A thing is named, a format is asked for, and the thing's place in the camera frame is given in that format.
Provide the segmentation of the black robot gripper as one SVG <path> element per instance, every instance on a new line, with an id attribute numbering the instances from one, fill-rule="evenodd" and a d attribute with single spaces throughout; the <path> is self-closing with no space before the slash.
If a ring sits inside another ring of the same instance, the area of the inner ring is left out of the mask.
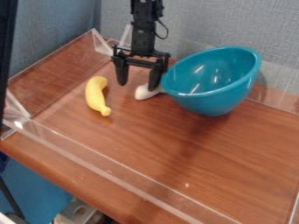
<path id="1" fill-rule="evenodd" d="M 132 31 L 131 45 L 119 43 L 112 46 L 112 61 L 116 67 L 116 80 L 120 86 L 127 84 L 128 68 L 131 66 L 152 68 L 150 72 L 148 90 L 155 91 L 160 85 L 162 76 L 168 67 L 168 52 L 155 49 L 156 21 L 134 22 L 126 28 L 126 34 Z"/>

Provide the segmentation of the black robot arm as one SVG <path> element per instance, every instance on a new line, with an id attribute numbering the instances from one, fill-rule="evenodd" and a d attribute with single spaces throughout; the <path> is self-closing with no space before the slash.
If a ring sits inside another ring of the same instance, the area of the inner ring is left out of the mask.
<path id="1" fill-rule="evenodd" d="M 155 49 L 155 38 L 167 38 L 167 36 L 160 37 L 156 33 L 156 23 L 164 26 L 160 20 L 163 10 L 163 0 L 131 0 L 134 16 L 131 46 L 114 45 L 111 57 L 116 68 L 116 80 L 122 86 L 127 84 L 130 67 L 135 66 L 150 69 L 148 90 L 155 91 L 159 87 L 171 57 L 168 52 L 159 52 Z"/>

